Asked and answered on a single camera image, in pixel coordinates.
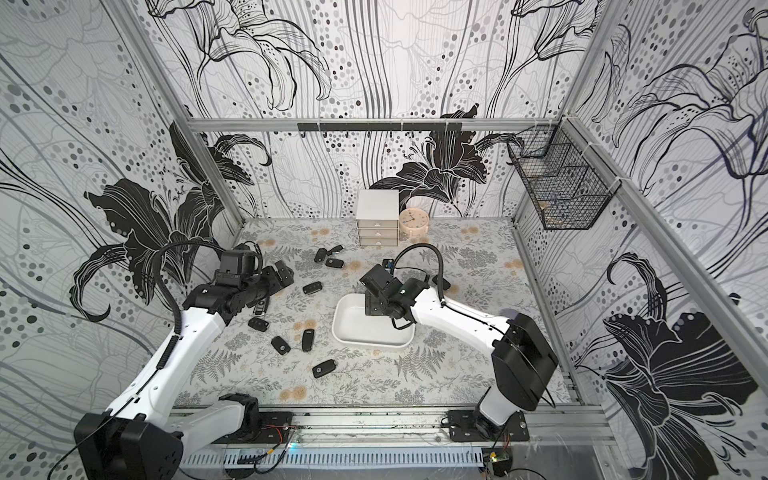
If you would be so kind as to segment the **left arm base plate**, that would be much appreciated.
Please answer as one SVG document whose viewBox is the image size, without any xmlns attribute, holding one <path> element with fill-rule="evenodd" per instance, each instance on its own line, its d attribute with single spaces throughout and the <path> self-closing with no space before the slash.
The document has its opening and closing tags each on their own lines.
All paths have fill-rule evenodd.
<svg viewBox="0 0 768 480">
<path fill-rule="evenodd" d="M 214 444 L 285 444 L 294 426 L 293 417 L 291 411 L 260 413 L 255 426 L 245 425 L 236 432 L 215 440 Z"/>
</svg>

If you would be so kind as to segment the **white storage tray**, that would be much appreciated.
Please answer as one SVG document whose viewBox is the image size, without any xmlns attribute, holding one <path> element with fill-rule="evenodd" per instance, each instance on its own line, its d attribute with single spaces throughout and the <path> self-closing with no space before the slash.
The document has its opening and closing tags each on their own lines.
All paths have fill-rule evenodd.
<svg viewBox="0 0 768 480">
<path fill-rule="evenodd" d="M 365 313 L 365 296 L 352 293 L 342 297 L 335 308 L 331 327 L 335 340 L 357 347 L 397 350 L 411 344 L 413 327 L 397 330 L 387 316 Z"/>
</svg>

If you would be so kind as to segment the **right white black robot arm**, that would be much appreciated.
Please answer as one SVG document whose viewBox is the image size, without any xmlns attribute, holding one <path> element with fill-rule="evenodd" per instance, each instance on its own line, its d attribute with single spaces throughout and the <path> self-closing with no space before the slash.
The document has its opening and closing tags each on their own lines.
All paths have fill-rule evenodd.
<svg viewBox="0 0 768 480">
<path fill-rule="evenodd" d="M 533 412 L 553 397 L 548 385 L 559 367 L 549 341 L 529 316 L 491 315 L 439 295 L 428 282 L 395 278 L 381 265 L 360 278 L 366 293 L 393 322 L 439 330 L 486 356 L 494 383 L 477 404 L 479 417 L 500 427 L 519 410 Z"/>
</svg>

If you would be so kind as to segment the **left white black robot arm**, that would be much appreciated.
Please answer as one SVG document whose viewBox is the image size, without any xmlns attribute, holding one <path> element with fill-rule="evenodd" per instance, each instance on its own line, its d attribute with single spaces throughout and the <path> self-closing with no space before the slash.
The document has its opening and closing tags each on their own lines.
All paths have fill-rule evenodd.
<svg viewBox="0 0 768 480">
<path fill-rule="evenodd" d="M 172 332 L 129 386 L 99 414 L 88 413 L 73 437 L 89 479 L 171 479 L 190 455 L 220 439 L 284 440 L 288 423 L 270 425 L 257 398 L 230 393 L 173 421 L 175 401 L 198 362 L 231 320 L 294 282 L 284 262 L 258 267 L 253 253 L 227 251 L 208 284 L 186 298 Z"/>
</svg>

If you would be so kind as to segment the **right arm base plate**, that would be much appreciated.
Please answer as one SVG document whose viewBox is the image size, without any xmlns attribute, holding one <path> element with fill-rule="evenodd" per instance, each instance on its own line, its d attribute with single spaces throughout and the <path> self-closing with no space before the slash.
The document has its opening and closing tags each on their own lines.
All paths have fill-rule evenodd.
<svg viewBox="0 0 768 480">
<path fill-rule="evenodd" d="M 454 409 L 447 412 L 440 425 L 448 429 L 456 443 L 526 442 L 530 439 L 527 420 L 522 411 L 513 412 L 500 425 L 485 418 L 477 410 Z"/>
</svg>

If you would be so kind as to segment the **black key with buttons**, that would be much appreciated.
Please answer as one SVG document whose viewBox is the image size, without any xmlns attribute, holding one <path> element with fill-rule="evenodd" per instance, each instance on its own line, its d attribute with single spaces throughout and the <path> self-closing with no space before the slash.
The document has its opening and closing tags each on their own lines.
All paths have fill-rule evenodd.
<svg viewBox="0 0 768 480">
<path fill-rule="evenodd" d="M 323 284 L 321 281 L 314 281 L 302 287 L 303 293 L 305 295 L 312 295 L 312 294 L 318 293 L 322 289 L 323 289 Z"/>
</svg>

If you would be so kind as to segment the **silver black BMW key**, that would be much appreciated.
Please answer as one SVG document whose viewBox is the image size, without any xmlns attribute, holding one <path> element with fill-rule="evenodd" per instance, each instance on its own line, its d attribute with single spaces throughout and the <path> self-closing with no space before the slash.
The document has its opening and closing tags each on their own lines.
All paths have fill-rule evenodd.
<svg viewBox="0 0 768 480">
<path fill-rule="evenodd" d="M 268 298 L 261 299 L 253 307 L 253 315 L 255 317 L 263 317 L 268 310 L 268 306 L 269 306 L 269 299 Z"/>
</svg>

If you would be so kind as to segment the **black key front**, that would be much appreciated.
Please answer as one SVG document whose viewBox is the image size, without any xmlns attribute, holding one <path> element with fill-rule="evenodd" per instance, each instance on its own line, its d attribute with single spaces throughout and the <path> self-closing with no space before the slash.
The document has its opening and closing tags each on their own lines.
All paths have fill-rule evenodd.
<svg viewBox="0 0 768 480">
<path fill-rule="evenodd" d="M 319 379 L 319 378 L 322 378 L 323 376 L 326 376 L 334 372 L 336 368 L 337 368 L 337 362 L 333 359 L 328 359 L 315 365 L 312 368 L 312 374 L 314 378 Z"/>
</svg>

